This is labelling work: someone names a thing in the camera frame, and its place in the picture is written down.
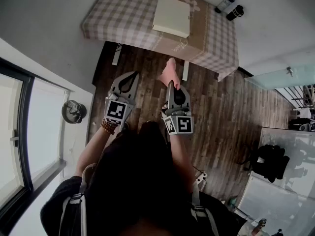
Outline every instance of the glass panel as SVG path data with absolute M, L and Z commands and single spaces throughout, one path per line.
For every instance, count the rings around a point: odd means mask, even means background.
M 34 80 L 28 118 L 28 156 L 31 178 L 40 176 L 59 158 L 64 89 Z
M 282 179 L 270 183 L 252 172 L 238 208 L 259 221 L 269 235 L 305 236 L 315 221 L 315 132 L 262 128 L 260 144 L 278 145 L 290 160 Z
M 17 128 L 22 81 L 0 74 L 0 207 L 23 186 L 18 150 L 10 140 Z
M 263 89 L 281 89 L 315 84 L 315 65 L 292 67 L 292 75 L 287 69 L 265 73 L 245 80 Z

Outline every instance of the door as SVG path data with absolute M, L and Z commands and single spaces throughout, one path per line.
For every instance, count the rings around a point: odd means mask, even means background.
M 315 65 L 288 67 L 276 72 L 248 77 L 245 80 L 263 89 L 281 89 L 315 84 Z

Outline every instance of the white wall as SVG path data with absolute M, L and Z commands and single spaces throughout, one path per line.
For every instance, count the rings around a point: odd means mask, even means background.
M 0 0 L 0 38 L 76 86 L 92 78 L 104 42 L 85 39 L 80 24 L 96 0 Z
M 221 0 L 206 0 L 217 5 Z M 236 0 L 239 65 L 254 75 L 314 62 L 315 0 Z

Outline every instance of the window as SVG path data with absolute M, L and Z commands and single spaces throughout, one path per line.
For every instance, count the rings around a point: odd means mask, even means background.
M 65 166 L 59 154 L 63 99 L 64 89 L 0 59 L 0 235 L 9 235 Z

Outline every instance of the person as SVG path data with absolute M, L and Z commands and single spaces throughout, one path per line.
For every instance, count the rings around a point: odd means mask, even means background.
M 212 213 L 217 233 L 191 215 L 195 173 L 180 135 L 171 135 L 168 147 L 156 122 L 144 123 L 139 134 L 124 123 L 104 149 L 114 129 L 103 119 L 81 153 L 74 176 L 62 182 L 42 208 L 48 236 L 62 235 L 61 226 L 67 235 L 81 235 L 79 212 L 63 215 L 63 203 L 79 193 L 83 172 L 92 163 L 97 165 L 84 191 L 87 235 L 237 236 L 240 226 L 234 216 L 211 196 L 199 193 L 200 205 Z

